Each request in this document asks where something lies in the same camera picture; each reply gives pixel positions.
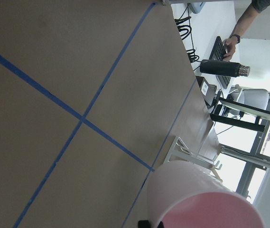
white label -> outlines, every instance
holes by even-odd
[[[205,96],[206,95],[206,92],[207,92],[207,89],[209,88],[209,86],[205,83],[205,82],[203,82],[202,83],[202,87],[201,87],[201,92],[202,92],[202,94]]]

person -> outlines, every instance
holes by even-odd
[[[251,4],[237,21],[230,37],[225,41],[227,54],[224,55],[223,61],[231,60],[236,51],[236,44],[240,42],[240,37],[250,27],[255,18],[269,5],[270,0],[252,0]]]

hand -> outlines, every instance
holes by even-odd
[[[224,55],[223,61],[230,61],[236,51],[237,37],[231,37],[226,39],[224,46],[227,49],[227,53]]]

office chair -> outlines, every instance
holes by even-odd
[[[235,85],[234,88],[231,88],[227,99],[266,110],[269,100],[269,92],[266,89],[243,89],[239,85]],[[240,111],[233,109],[229,109],[227,112],[235,116],[240,114]]]

blue line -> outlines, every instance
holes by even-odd
[[[157,156],[155,157],[155,160],[154,160],[154,162],[153,162],[153,164],[152,164],[152,167],[154,167],[154,165],[155,165],[155,163],[156,163],[156,161],[157,161],[157,158],[159,157],[159,154],[160,154],[160,152],[161,152],[161,150],[162,150],[162,148],[163,148],[163,146],[164,146],[166,140],[168,139],[168,136],[169,136],[169,134],[171,133],[171,130],[173,129],[173,126],[175,125],[175,122],[176,122],[176,120],[177,120],[177,118],[178,118],[178,116],[179,116],[179,114],[180,114],[180,112],[181,112],[181,110],[182,110],[184,104],[186,103],[187,98],[188,98],[188,96],[190,95],[190,93],[191,93],[191,91],[192,91],[192,89],[193,89],[193,87],[194,87],[194,85],[195,85],[196,82],[197,82],[197,81],[196,81],[196,79],[195,79],[194,82],[193,82],[193,84],[192,84],[192,86],[191,86],[191,88],[190,88],[190,90],[188,91],[188,93],[187,93],[187,95],[186,95],[186,97],[185,97],[185,99],[184,99],[184,101],[183,101],[183,103],[182,103],[182,105],[181,105],[181,107],[180,107],[180,109],[179,109],[179,111],[178,111],[178,113],[177,113],[177,115],[176,115],[176,117],[175,117],[175,119],[174,119],[174,121],[173,121],[173,123],[172,123],[170,129],[169,129],[169,131],[168,131],[168,134],[166,135],[166,137],[165,137],[165,139],[164,139],[164,141],[163,141],[163,143],[162,143],[162,145],[161,145],[161,147],[160,147],[160,149],[159,149],[159,151],[158,151],[158,153],[157,153]]]
[[[184,104],[186,103],[186,101],[187,101],[187,99],[188,99],[188,96],[189,96],[189,94],[191,93],[191,91],[192,91],[192,89],[193,89],[195,83],[196,83],[196,79],[194,80],[194,82],[193,82],[193,84],[192,84],[190,90],[188,91],[188,93],[187,93],[187,95],[186,95],[186,97],[185,97],[185,99],[184,99],[184,101],[183,101],[183,103],[182,103],[182,105],[181,105],[181,107],[180,107],[180,109],[179,109],[179,111],[178,111],[178,113],[177,113],[177,115],[176,115],[176,117],[175,117],[173,123],[172,123],[172,126],[170,127],[169,132],[168,132],[168,134],[166,135],[166,137],[165,137],[165,139],[164,139],[164,142],[162,143],[162,145],[161,145],[161,147],[160,147],[160,150],[159,150],[159,152],[158,152],[158,154],[157,154],[157,156],[156,156],[156,158],[155,158],[155,160],[154,160],[154,162],[153,162],[153,164],[152,164],[152,168],[154,167],[154,165],[155,165],[155,163],[156,163],[156,161],[157,161],[157,158],[158,158],[158,156],[159,156],[159,154],[160,154],[160,152],[161,152],[161,150],[162,150],[162,148],[163,148],[163,146],[164,146],[164,144],[165,144],[165,142],[166,142],[166,140],[167,140],[167,138],[168,138],[168,135],[170,134],[171,130],[173,129],[173,126],[174,126],[174,124],[175,124],[175,122],[176,122],[176,120],[177,120],[177,118],[178,118],[178,116],[179,116],[179,114],[180,114],[180,112],[181,112],[181,110],[182,110]],[[144,184],[145,184],[145,181],[147,180],[147,178],[149,177],[150,172],[153,172],[153,171],[154,171],[154,169],[149,170],[149,172],[148,172],[148,174],[147,174],[147,176],[146,176],[146,178],[145,178],[145,180],[144,180]],[[135,206],[135,204],[136,204],[136,201],[137,201],[139,195],[140,195],[141,192],[142,192],[142,189],[143,189],[144,184],[143,184],[142,187],[140,188],[140,190],[139,190],[139,192],[138,192],[138,194],[137,194],[137,196],[136,196],[136,198],[135,198],[135,200],[134,200],[132,206],[130,207],[130,210],[129,210],[129,212],[128,212],[128,214],[127,214],[127,216],[126,216],[126,218],[125,218],[125,220],[124,220],[124,222],[123,222],[121,228],[124,227],[124,225],[125,225],[127,219],[129,218],[130,213],[132,212],[132,210],[133,210],[133,208],[134,208],[134,206]]]
[[[31,206],[31,204],[34,202],[34,200],[36,199],[37,195],[40,193],[40,191],[42,190],[45,182],[47,181],[47,179],[49,178],[49,176],[51,175],[52,171],[54,170],[54,168],[56,167],[56,164],[59,162],[59,160],[61,159],[61,157],[63,156],[64,152],[66,151],[67,147],[69,146],[69,144],[71,143],[73,137],[76,135],[77,131],[79,130],[80,126],[82,124],[82,121],[80,120],[77,124],[77,126],[75,127],[75,129],[73,130],[72,134],[69,136],[67,142],[65,143],[65,145],[63,146],[61,152],[58,154],[58,156],[56,157],[54,163],[51,165],[51,167],[49,168],[48,172],[46,173],[46,175],[44,176],[43,180],[41,181],[41,183],[39,184],[39,186],[37,187],[36,191],[34,192],[34,194],[32,195],[32,197],[30,198],[29,202],[27,203],[26,207],[23,209],[21,215],[19,216],[19,218],[17,219],[16,223],[14,224],[13,228],[17,228],[20,224],[20,222],[22,221],[22,219],[24,218],[25,214],[27,213],[29,207]]]
[[[6,67],[8,70],[10,70],[12,73],[16,74],[19,78],[30,84],[32,87],[34,87],[36,90],[44,94],[46,97],[48,97],[50,100],[55,102],[57,105],[59,105],[61,108],[68,111],[71,115],[76,117],[77,119],[81,119],[81,115],[76,112],[74,109],[72,109],[70,106],[68,106],[66,103],[61,101],[59,98],[51,94],[47,89],[45,89],[42,85],[40,85],[38,82],[36,82],[34,79],[29,77],[27,74],[25,74],[23,71],[18,69],[16,66],[14,66],[11,62],[6,60],[4,57],[0,55],[0,64]]]
[[[93,123],[91,123],[87,119],[84,119],[83,120],[83,123],[86,124],[91,129],[93,129],[94,131],[96,131],[101,136],[103,136],[105,139],[107,139],[108,141],[110,141],[112,144],[114,144],[115,146],[117,146],[118,148],[120,148],[122,151],[124,151],[125,153],[127,153],[130,157],[132,157],[133,159],[135,159],[136,161],[138,161],[139,163],[141,163],[143,166],[145,166],[146,168],[148,168],[151,171],[154,171],[154,169],[152,167],[150,167],[149,165],[147,165],[143,160],[141,160],[135,154],[133,154],[128,149],[126,149],[124,146],[122,146],[121,144],[119,144],[116,140],[114,140],[107,133],[105,133],[104,131],[102,131],[101,129],[99,129],[96,125],[94,125]]]
[[[90,102],[90,104],[88,105],[85,113],[84,113],[84,117],[86,118],[88,113],[90,112],[90,110],[92,109],[94,103],[96,102],[98,96],[100,95],[101,91],[103,90],[105,84],[107,83],[108,79],[110,78],[110,76],[112,75],[114,69],[116,68],[117,64],[119,63],[120,59],[122,58],[124,52],[126,51],[126,49],[128,48],[130,42],[132,41],[132,39],[134,38],[135,34],[137,33],[137,31],[139,30],[140,26],[142,25],[144,19],[147,17],[148,13],[152,10],[152,8],[156,5],[156,3],[152,3],[148,9],[145,11],[145,13],[143,14],[142,18],[140,19],[140,21],[138,22],[137,26],[135,27],[135,29],[133,30],[132,34],[130,35],[129,39],[127,40],[126,44],[124,45],[124,47],[122,48],[120,54],[118,55],[118,57],[116,58],[115,62],[113,63],[110,71],[107,73],[105,79],[103,80],[101,86],[99,87],[97,93],[95,94],[95,96],[93,97],[92,101]]]

